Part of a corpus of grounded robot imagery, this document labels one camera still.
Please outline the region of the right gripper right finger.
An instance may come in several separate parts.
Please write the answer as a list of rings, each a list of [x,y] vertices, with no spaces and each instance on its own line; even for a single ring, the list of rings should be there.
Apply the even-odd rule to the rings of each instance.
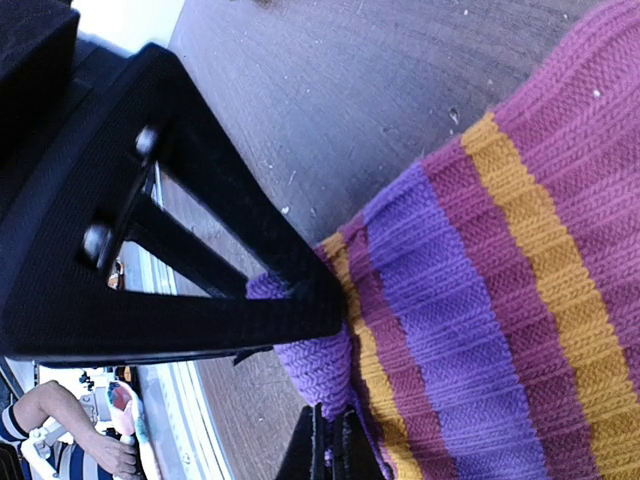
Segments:
[[[277,480],[375,480],[383,472],[356,410],[349,406],[334,420],[322,405],[301,410]]]

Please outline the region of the maroon purple striped sock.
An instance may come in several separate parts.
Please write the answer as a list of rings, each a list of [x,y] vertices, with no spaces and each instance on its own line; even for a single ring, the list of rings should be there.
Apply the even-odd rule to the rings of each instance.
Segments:
[[[386,478],[637,478],[638,3],[317,251],[345,325],[275,351],[326,419],[356,406]]]

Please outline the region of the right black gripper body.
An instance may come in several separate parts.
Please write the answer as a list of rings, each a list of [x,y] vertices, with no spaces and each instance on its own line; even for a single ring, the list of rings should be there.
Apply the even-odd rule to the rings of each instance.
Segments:
[[[130,61],[62,1],[1,4],[1,212],[130,212]]]

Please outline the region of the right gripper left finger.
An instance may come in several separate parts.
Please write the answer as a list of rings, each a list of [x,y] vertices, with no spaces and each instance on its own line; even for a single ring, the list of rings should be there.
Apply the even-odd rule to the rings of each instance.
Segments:
[[[265,351],[336,334],[342,289],[262,191],[170,51],[130,61],[130,212],[1,212],[1,352],[48,366],[154,364]],[[251,300],[247,279],[151,196],[164,171],[279,280]],[[171,267],[176,295],[124,286],[122,246]]]

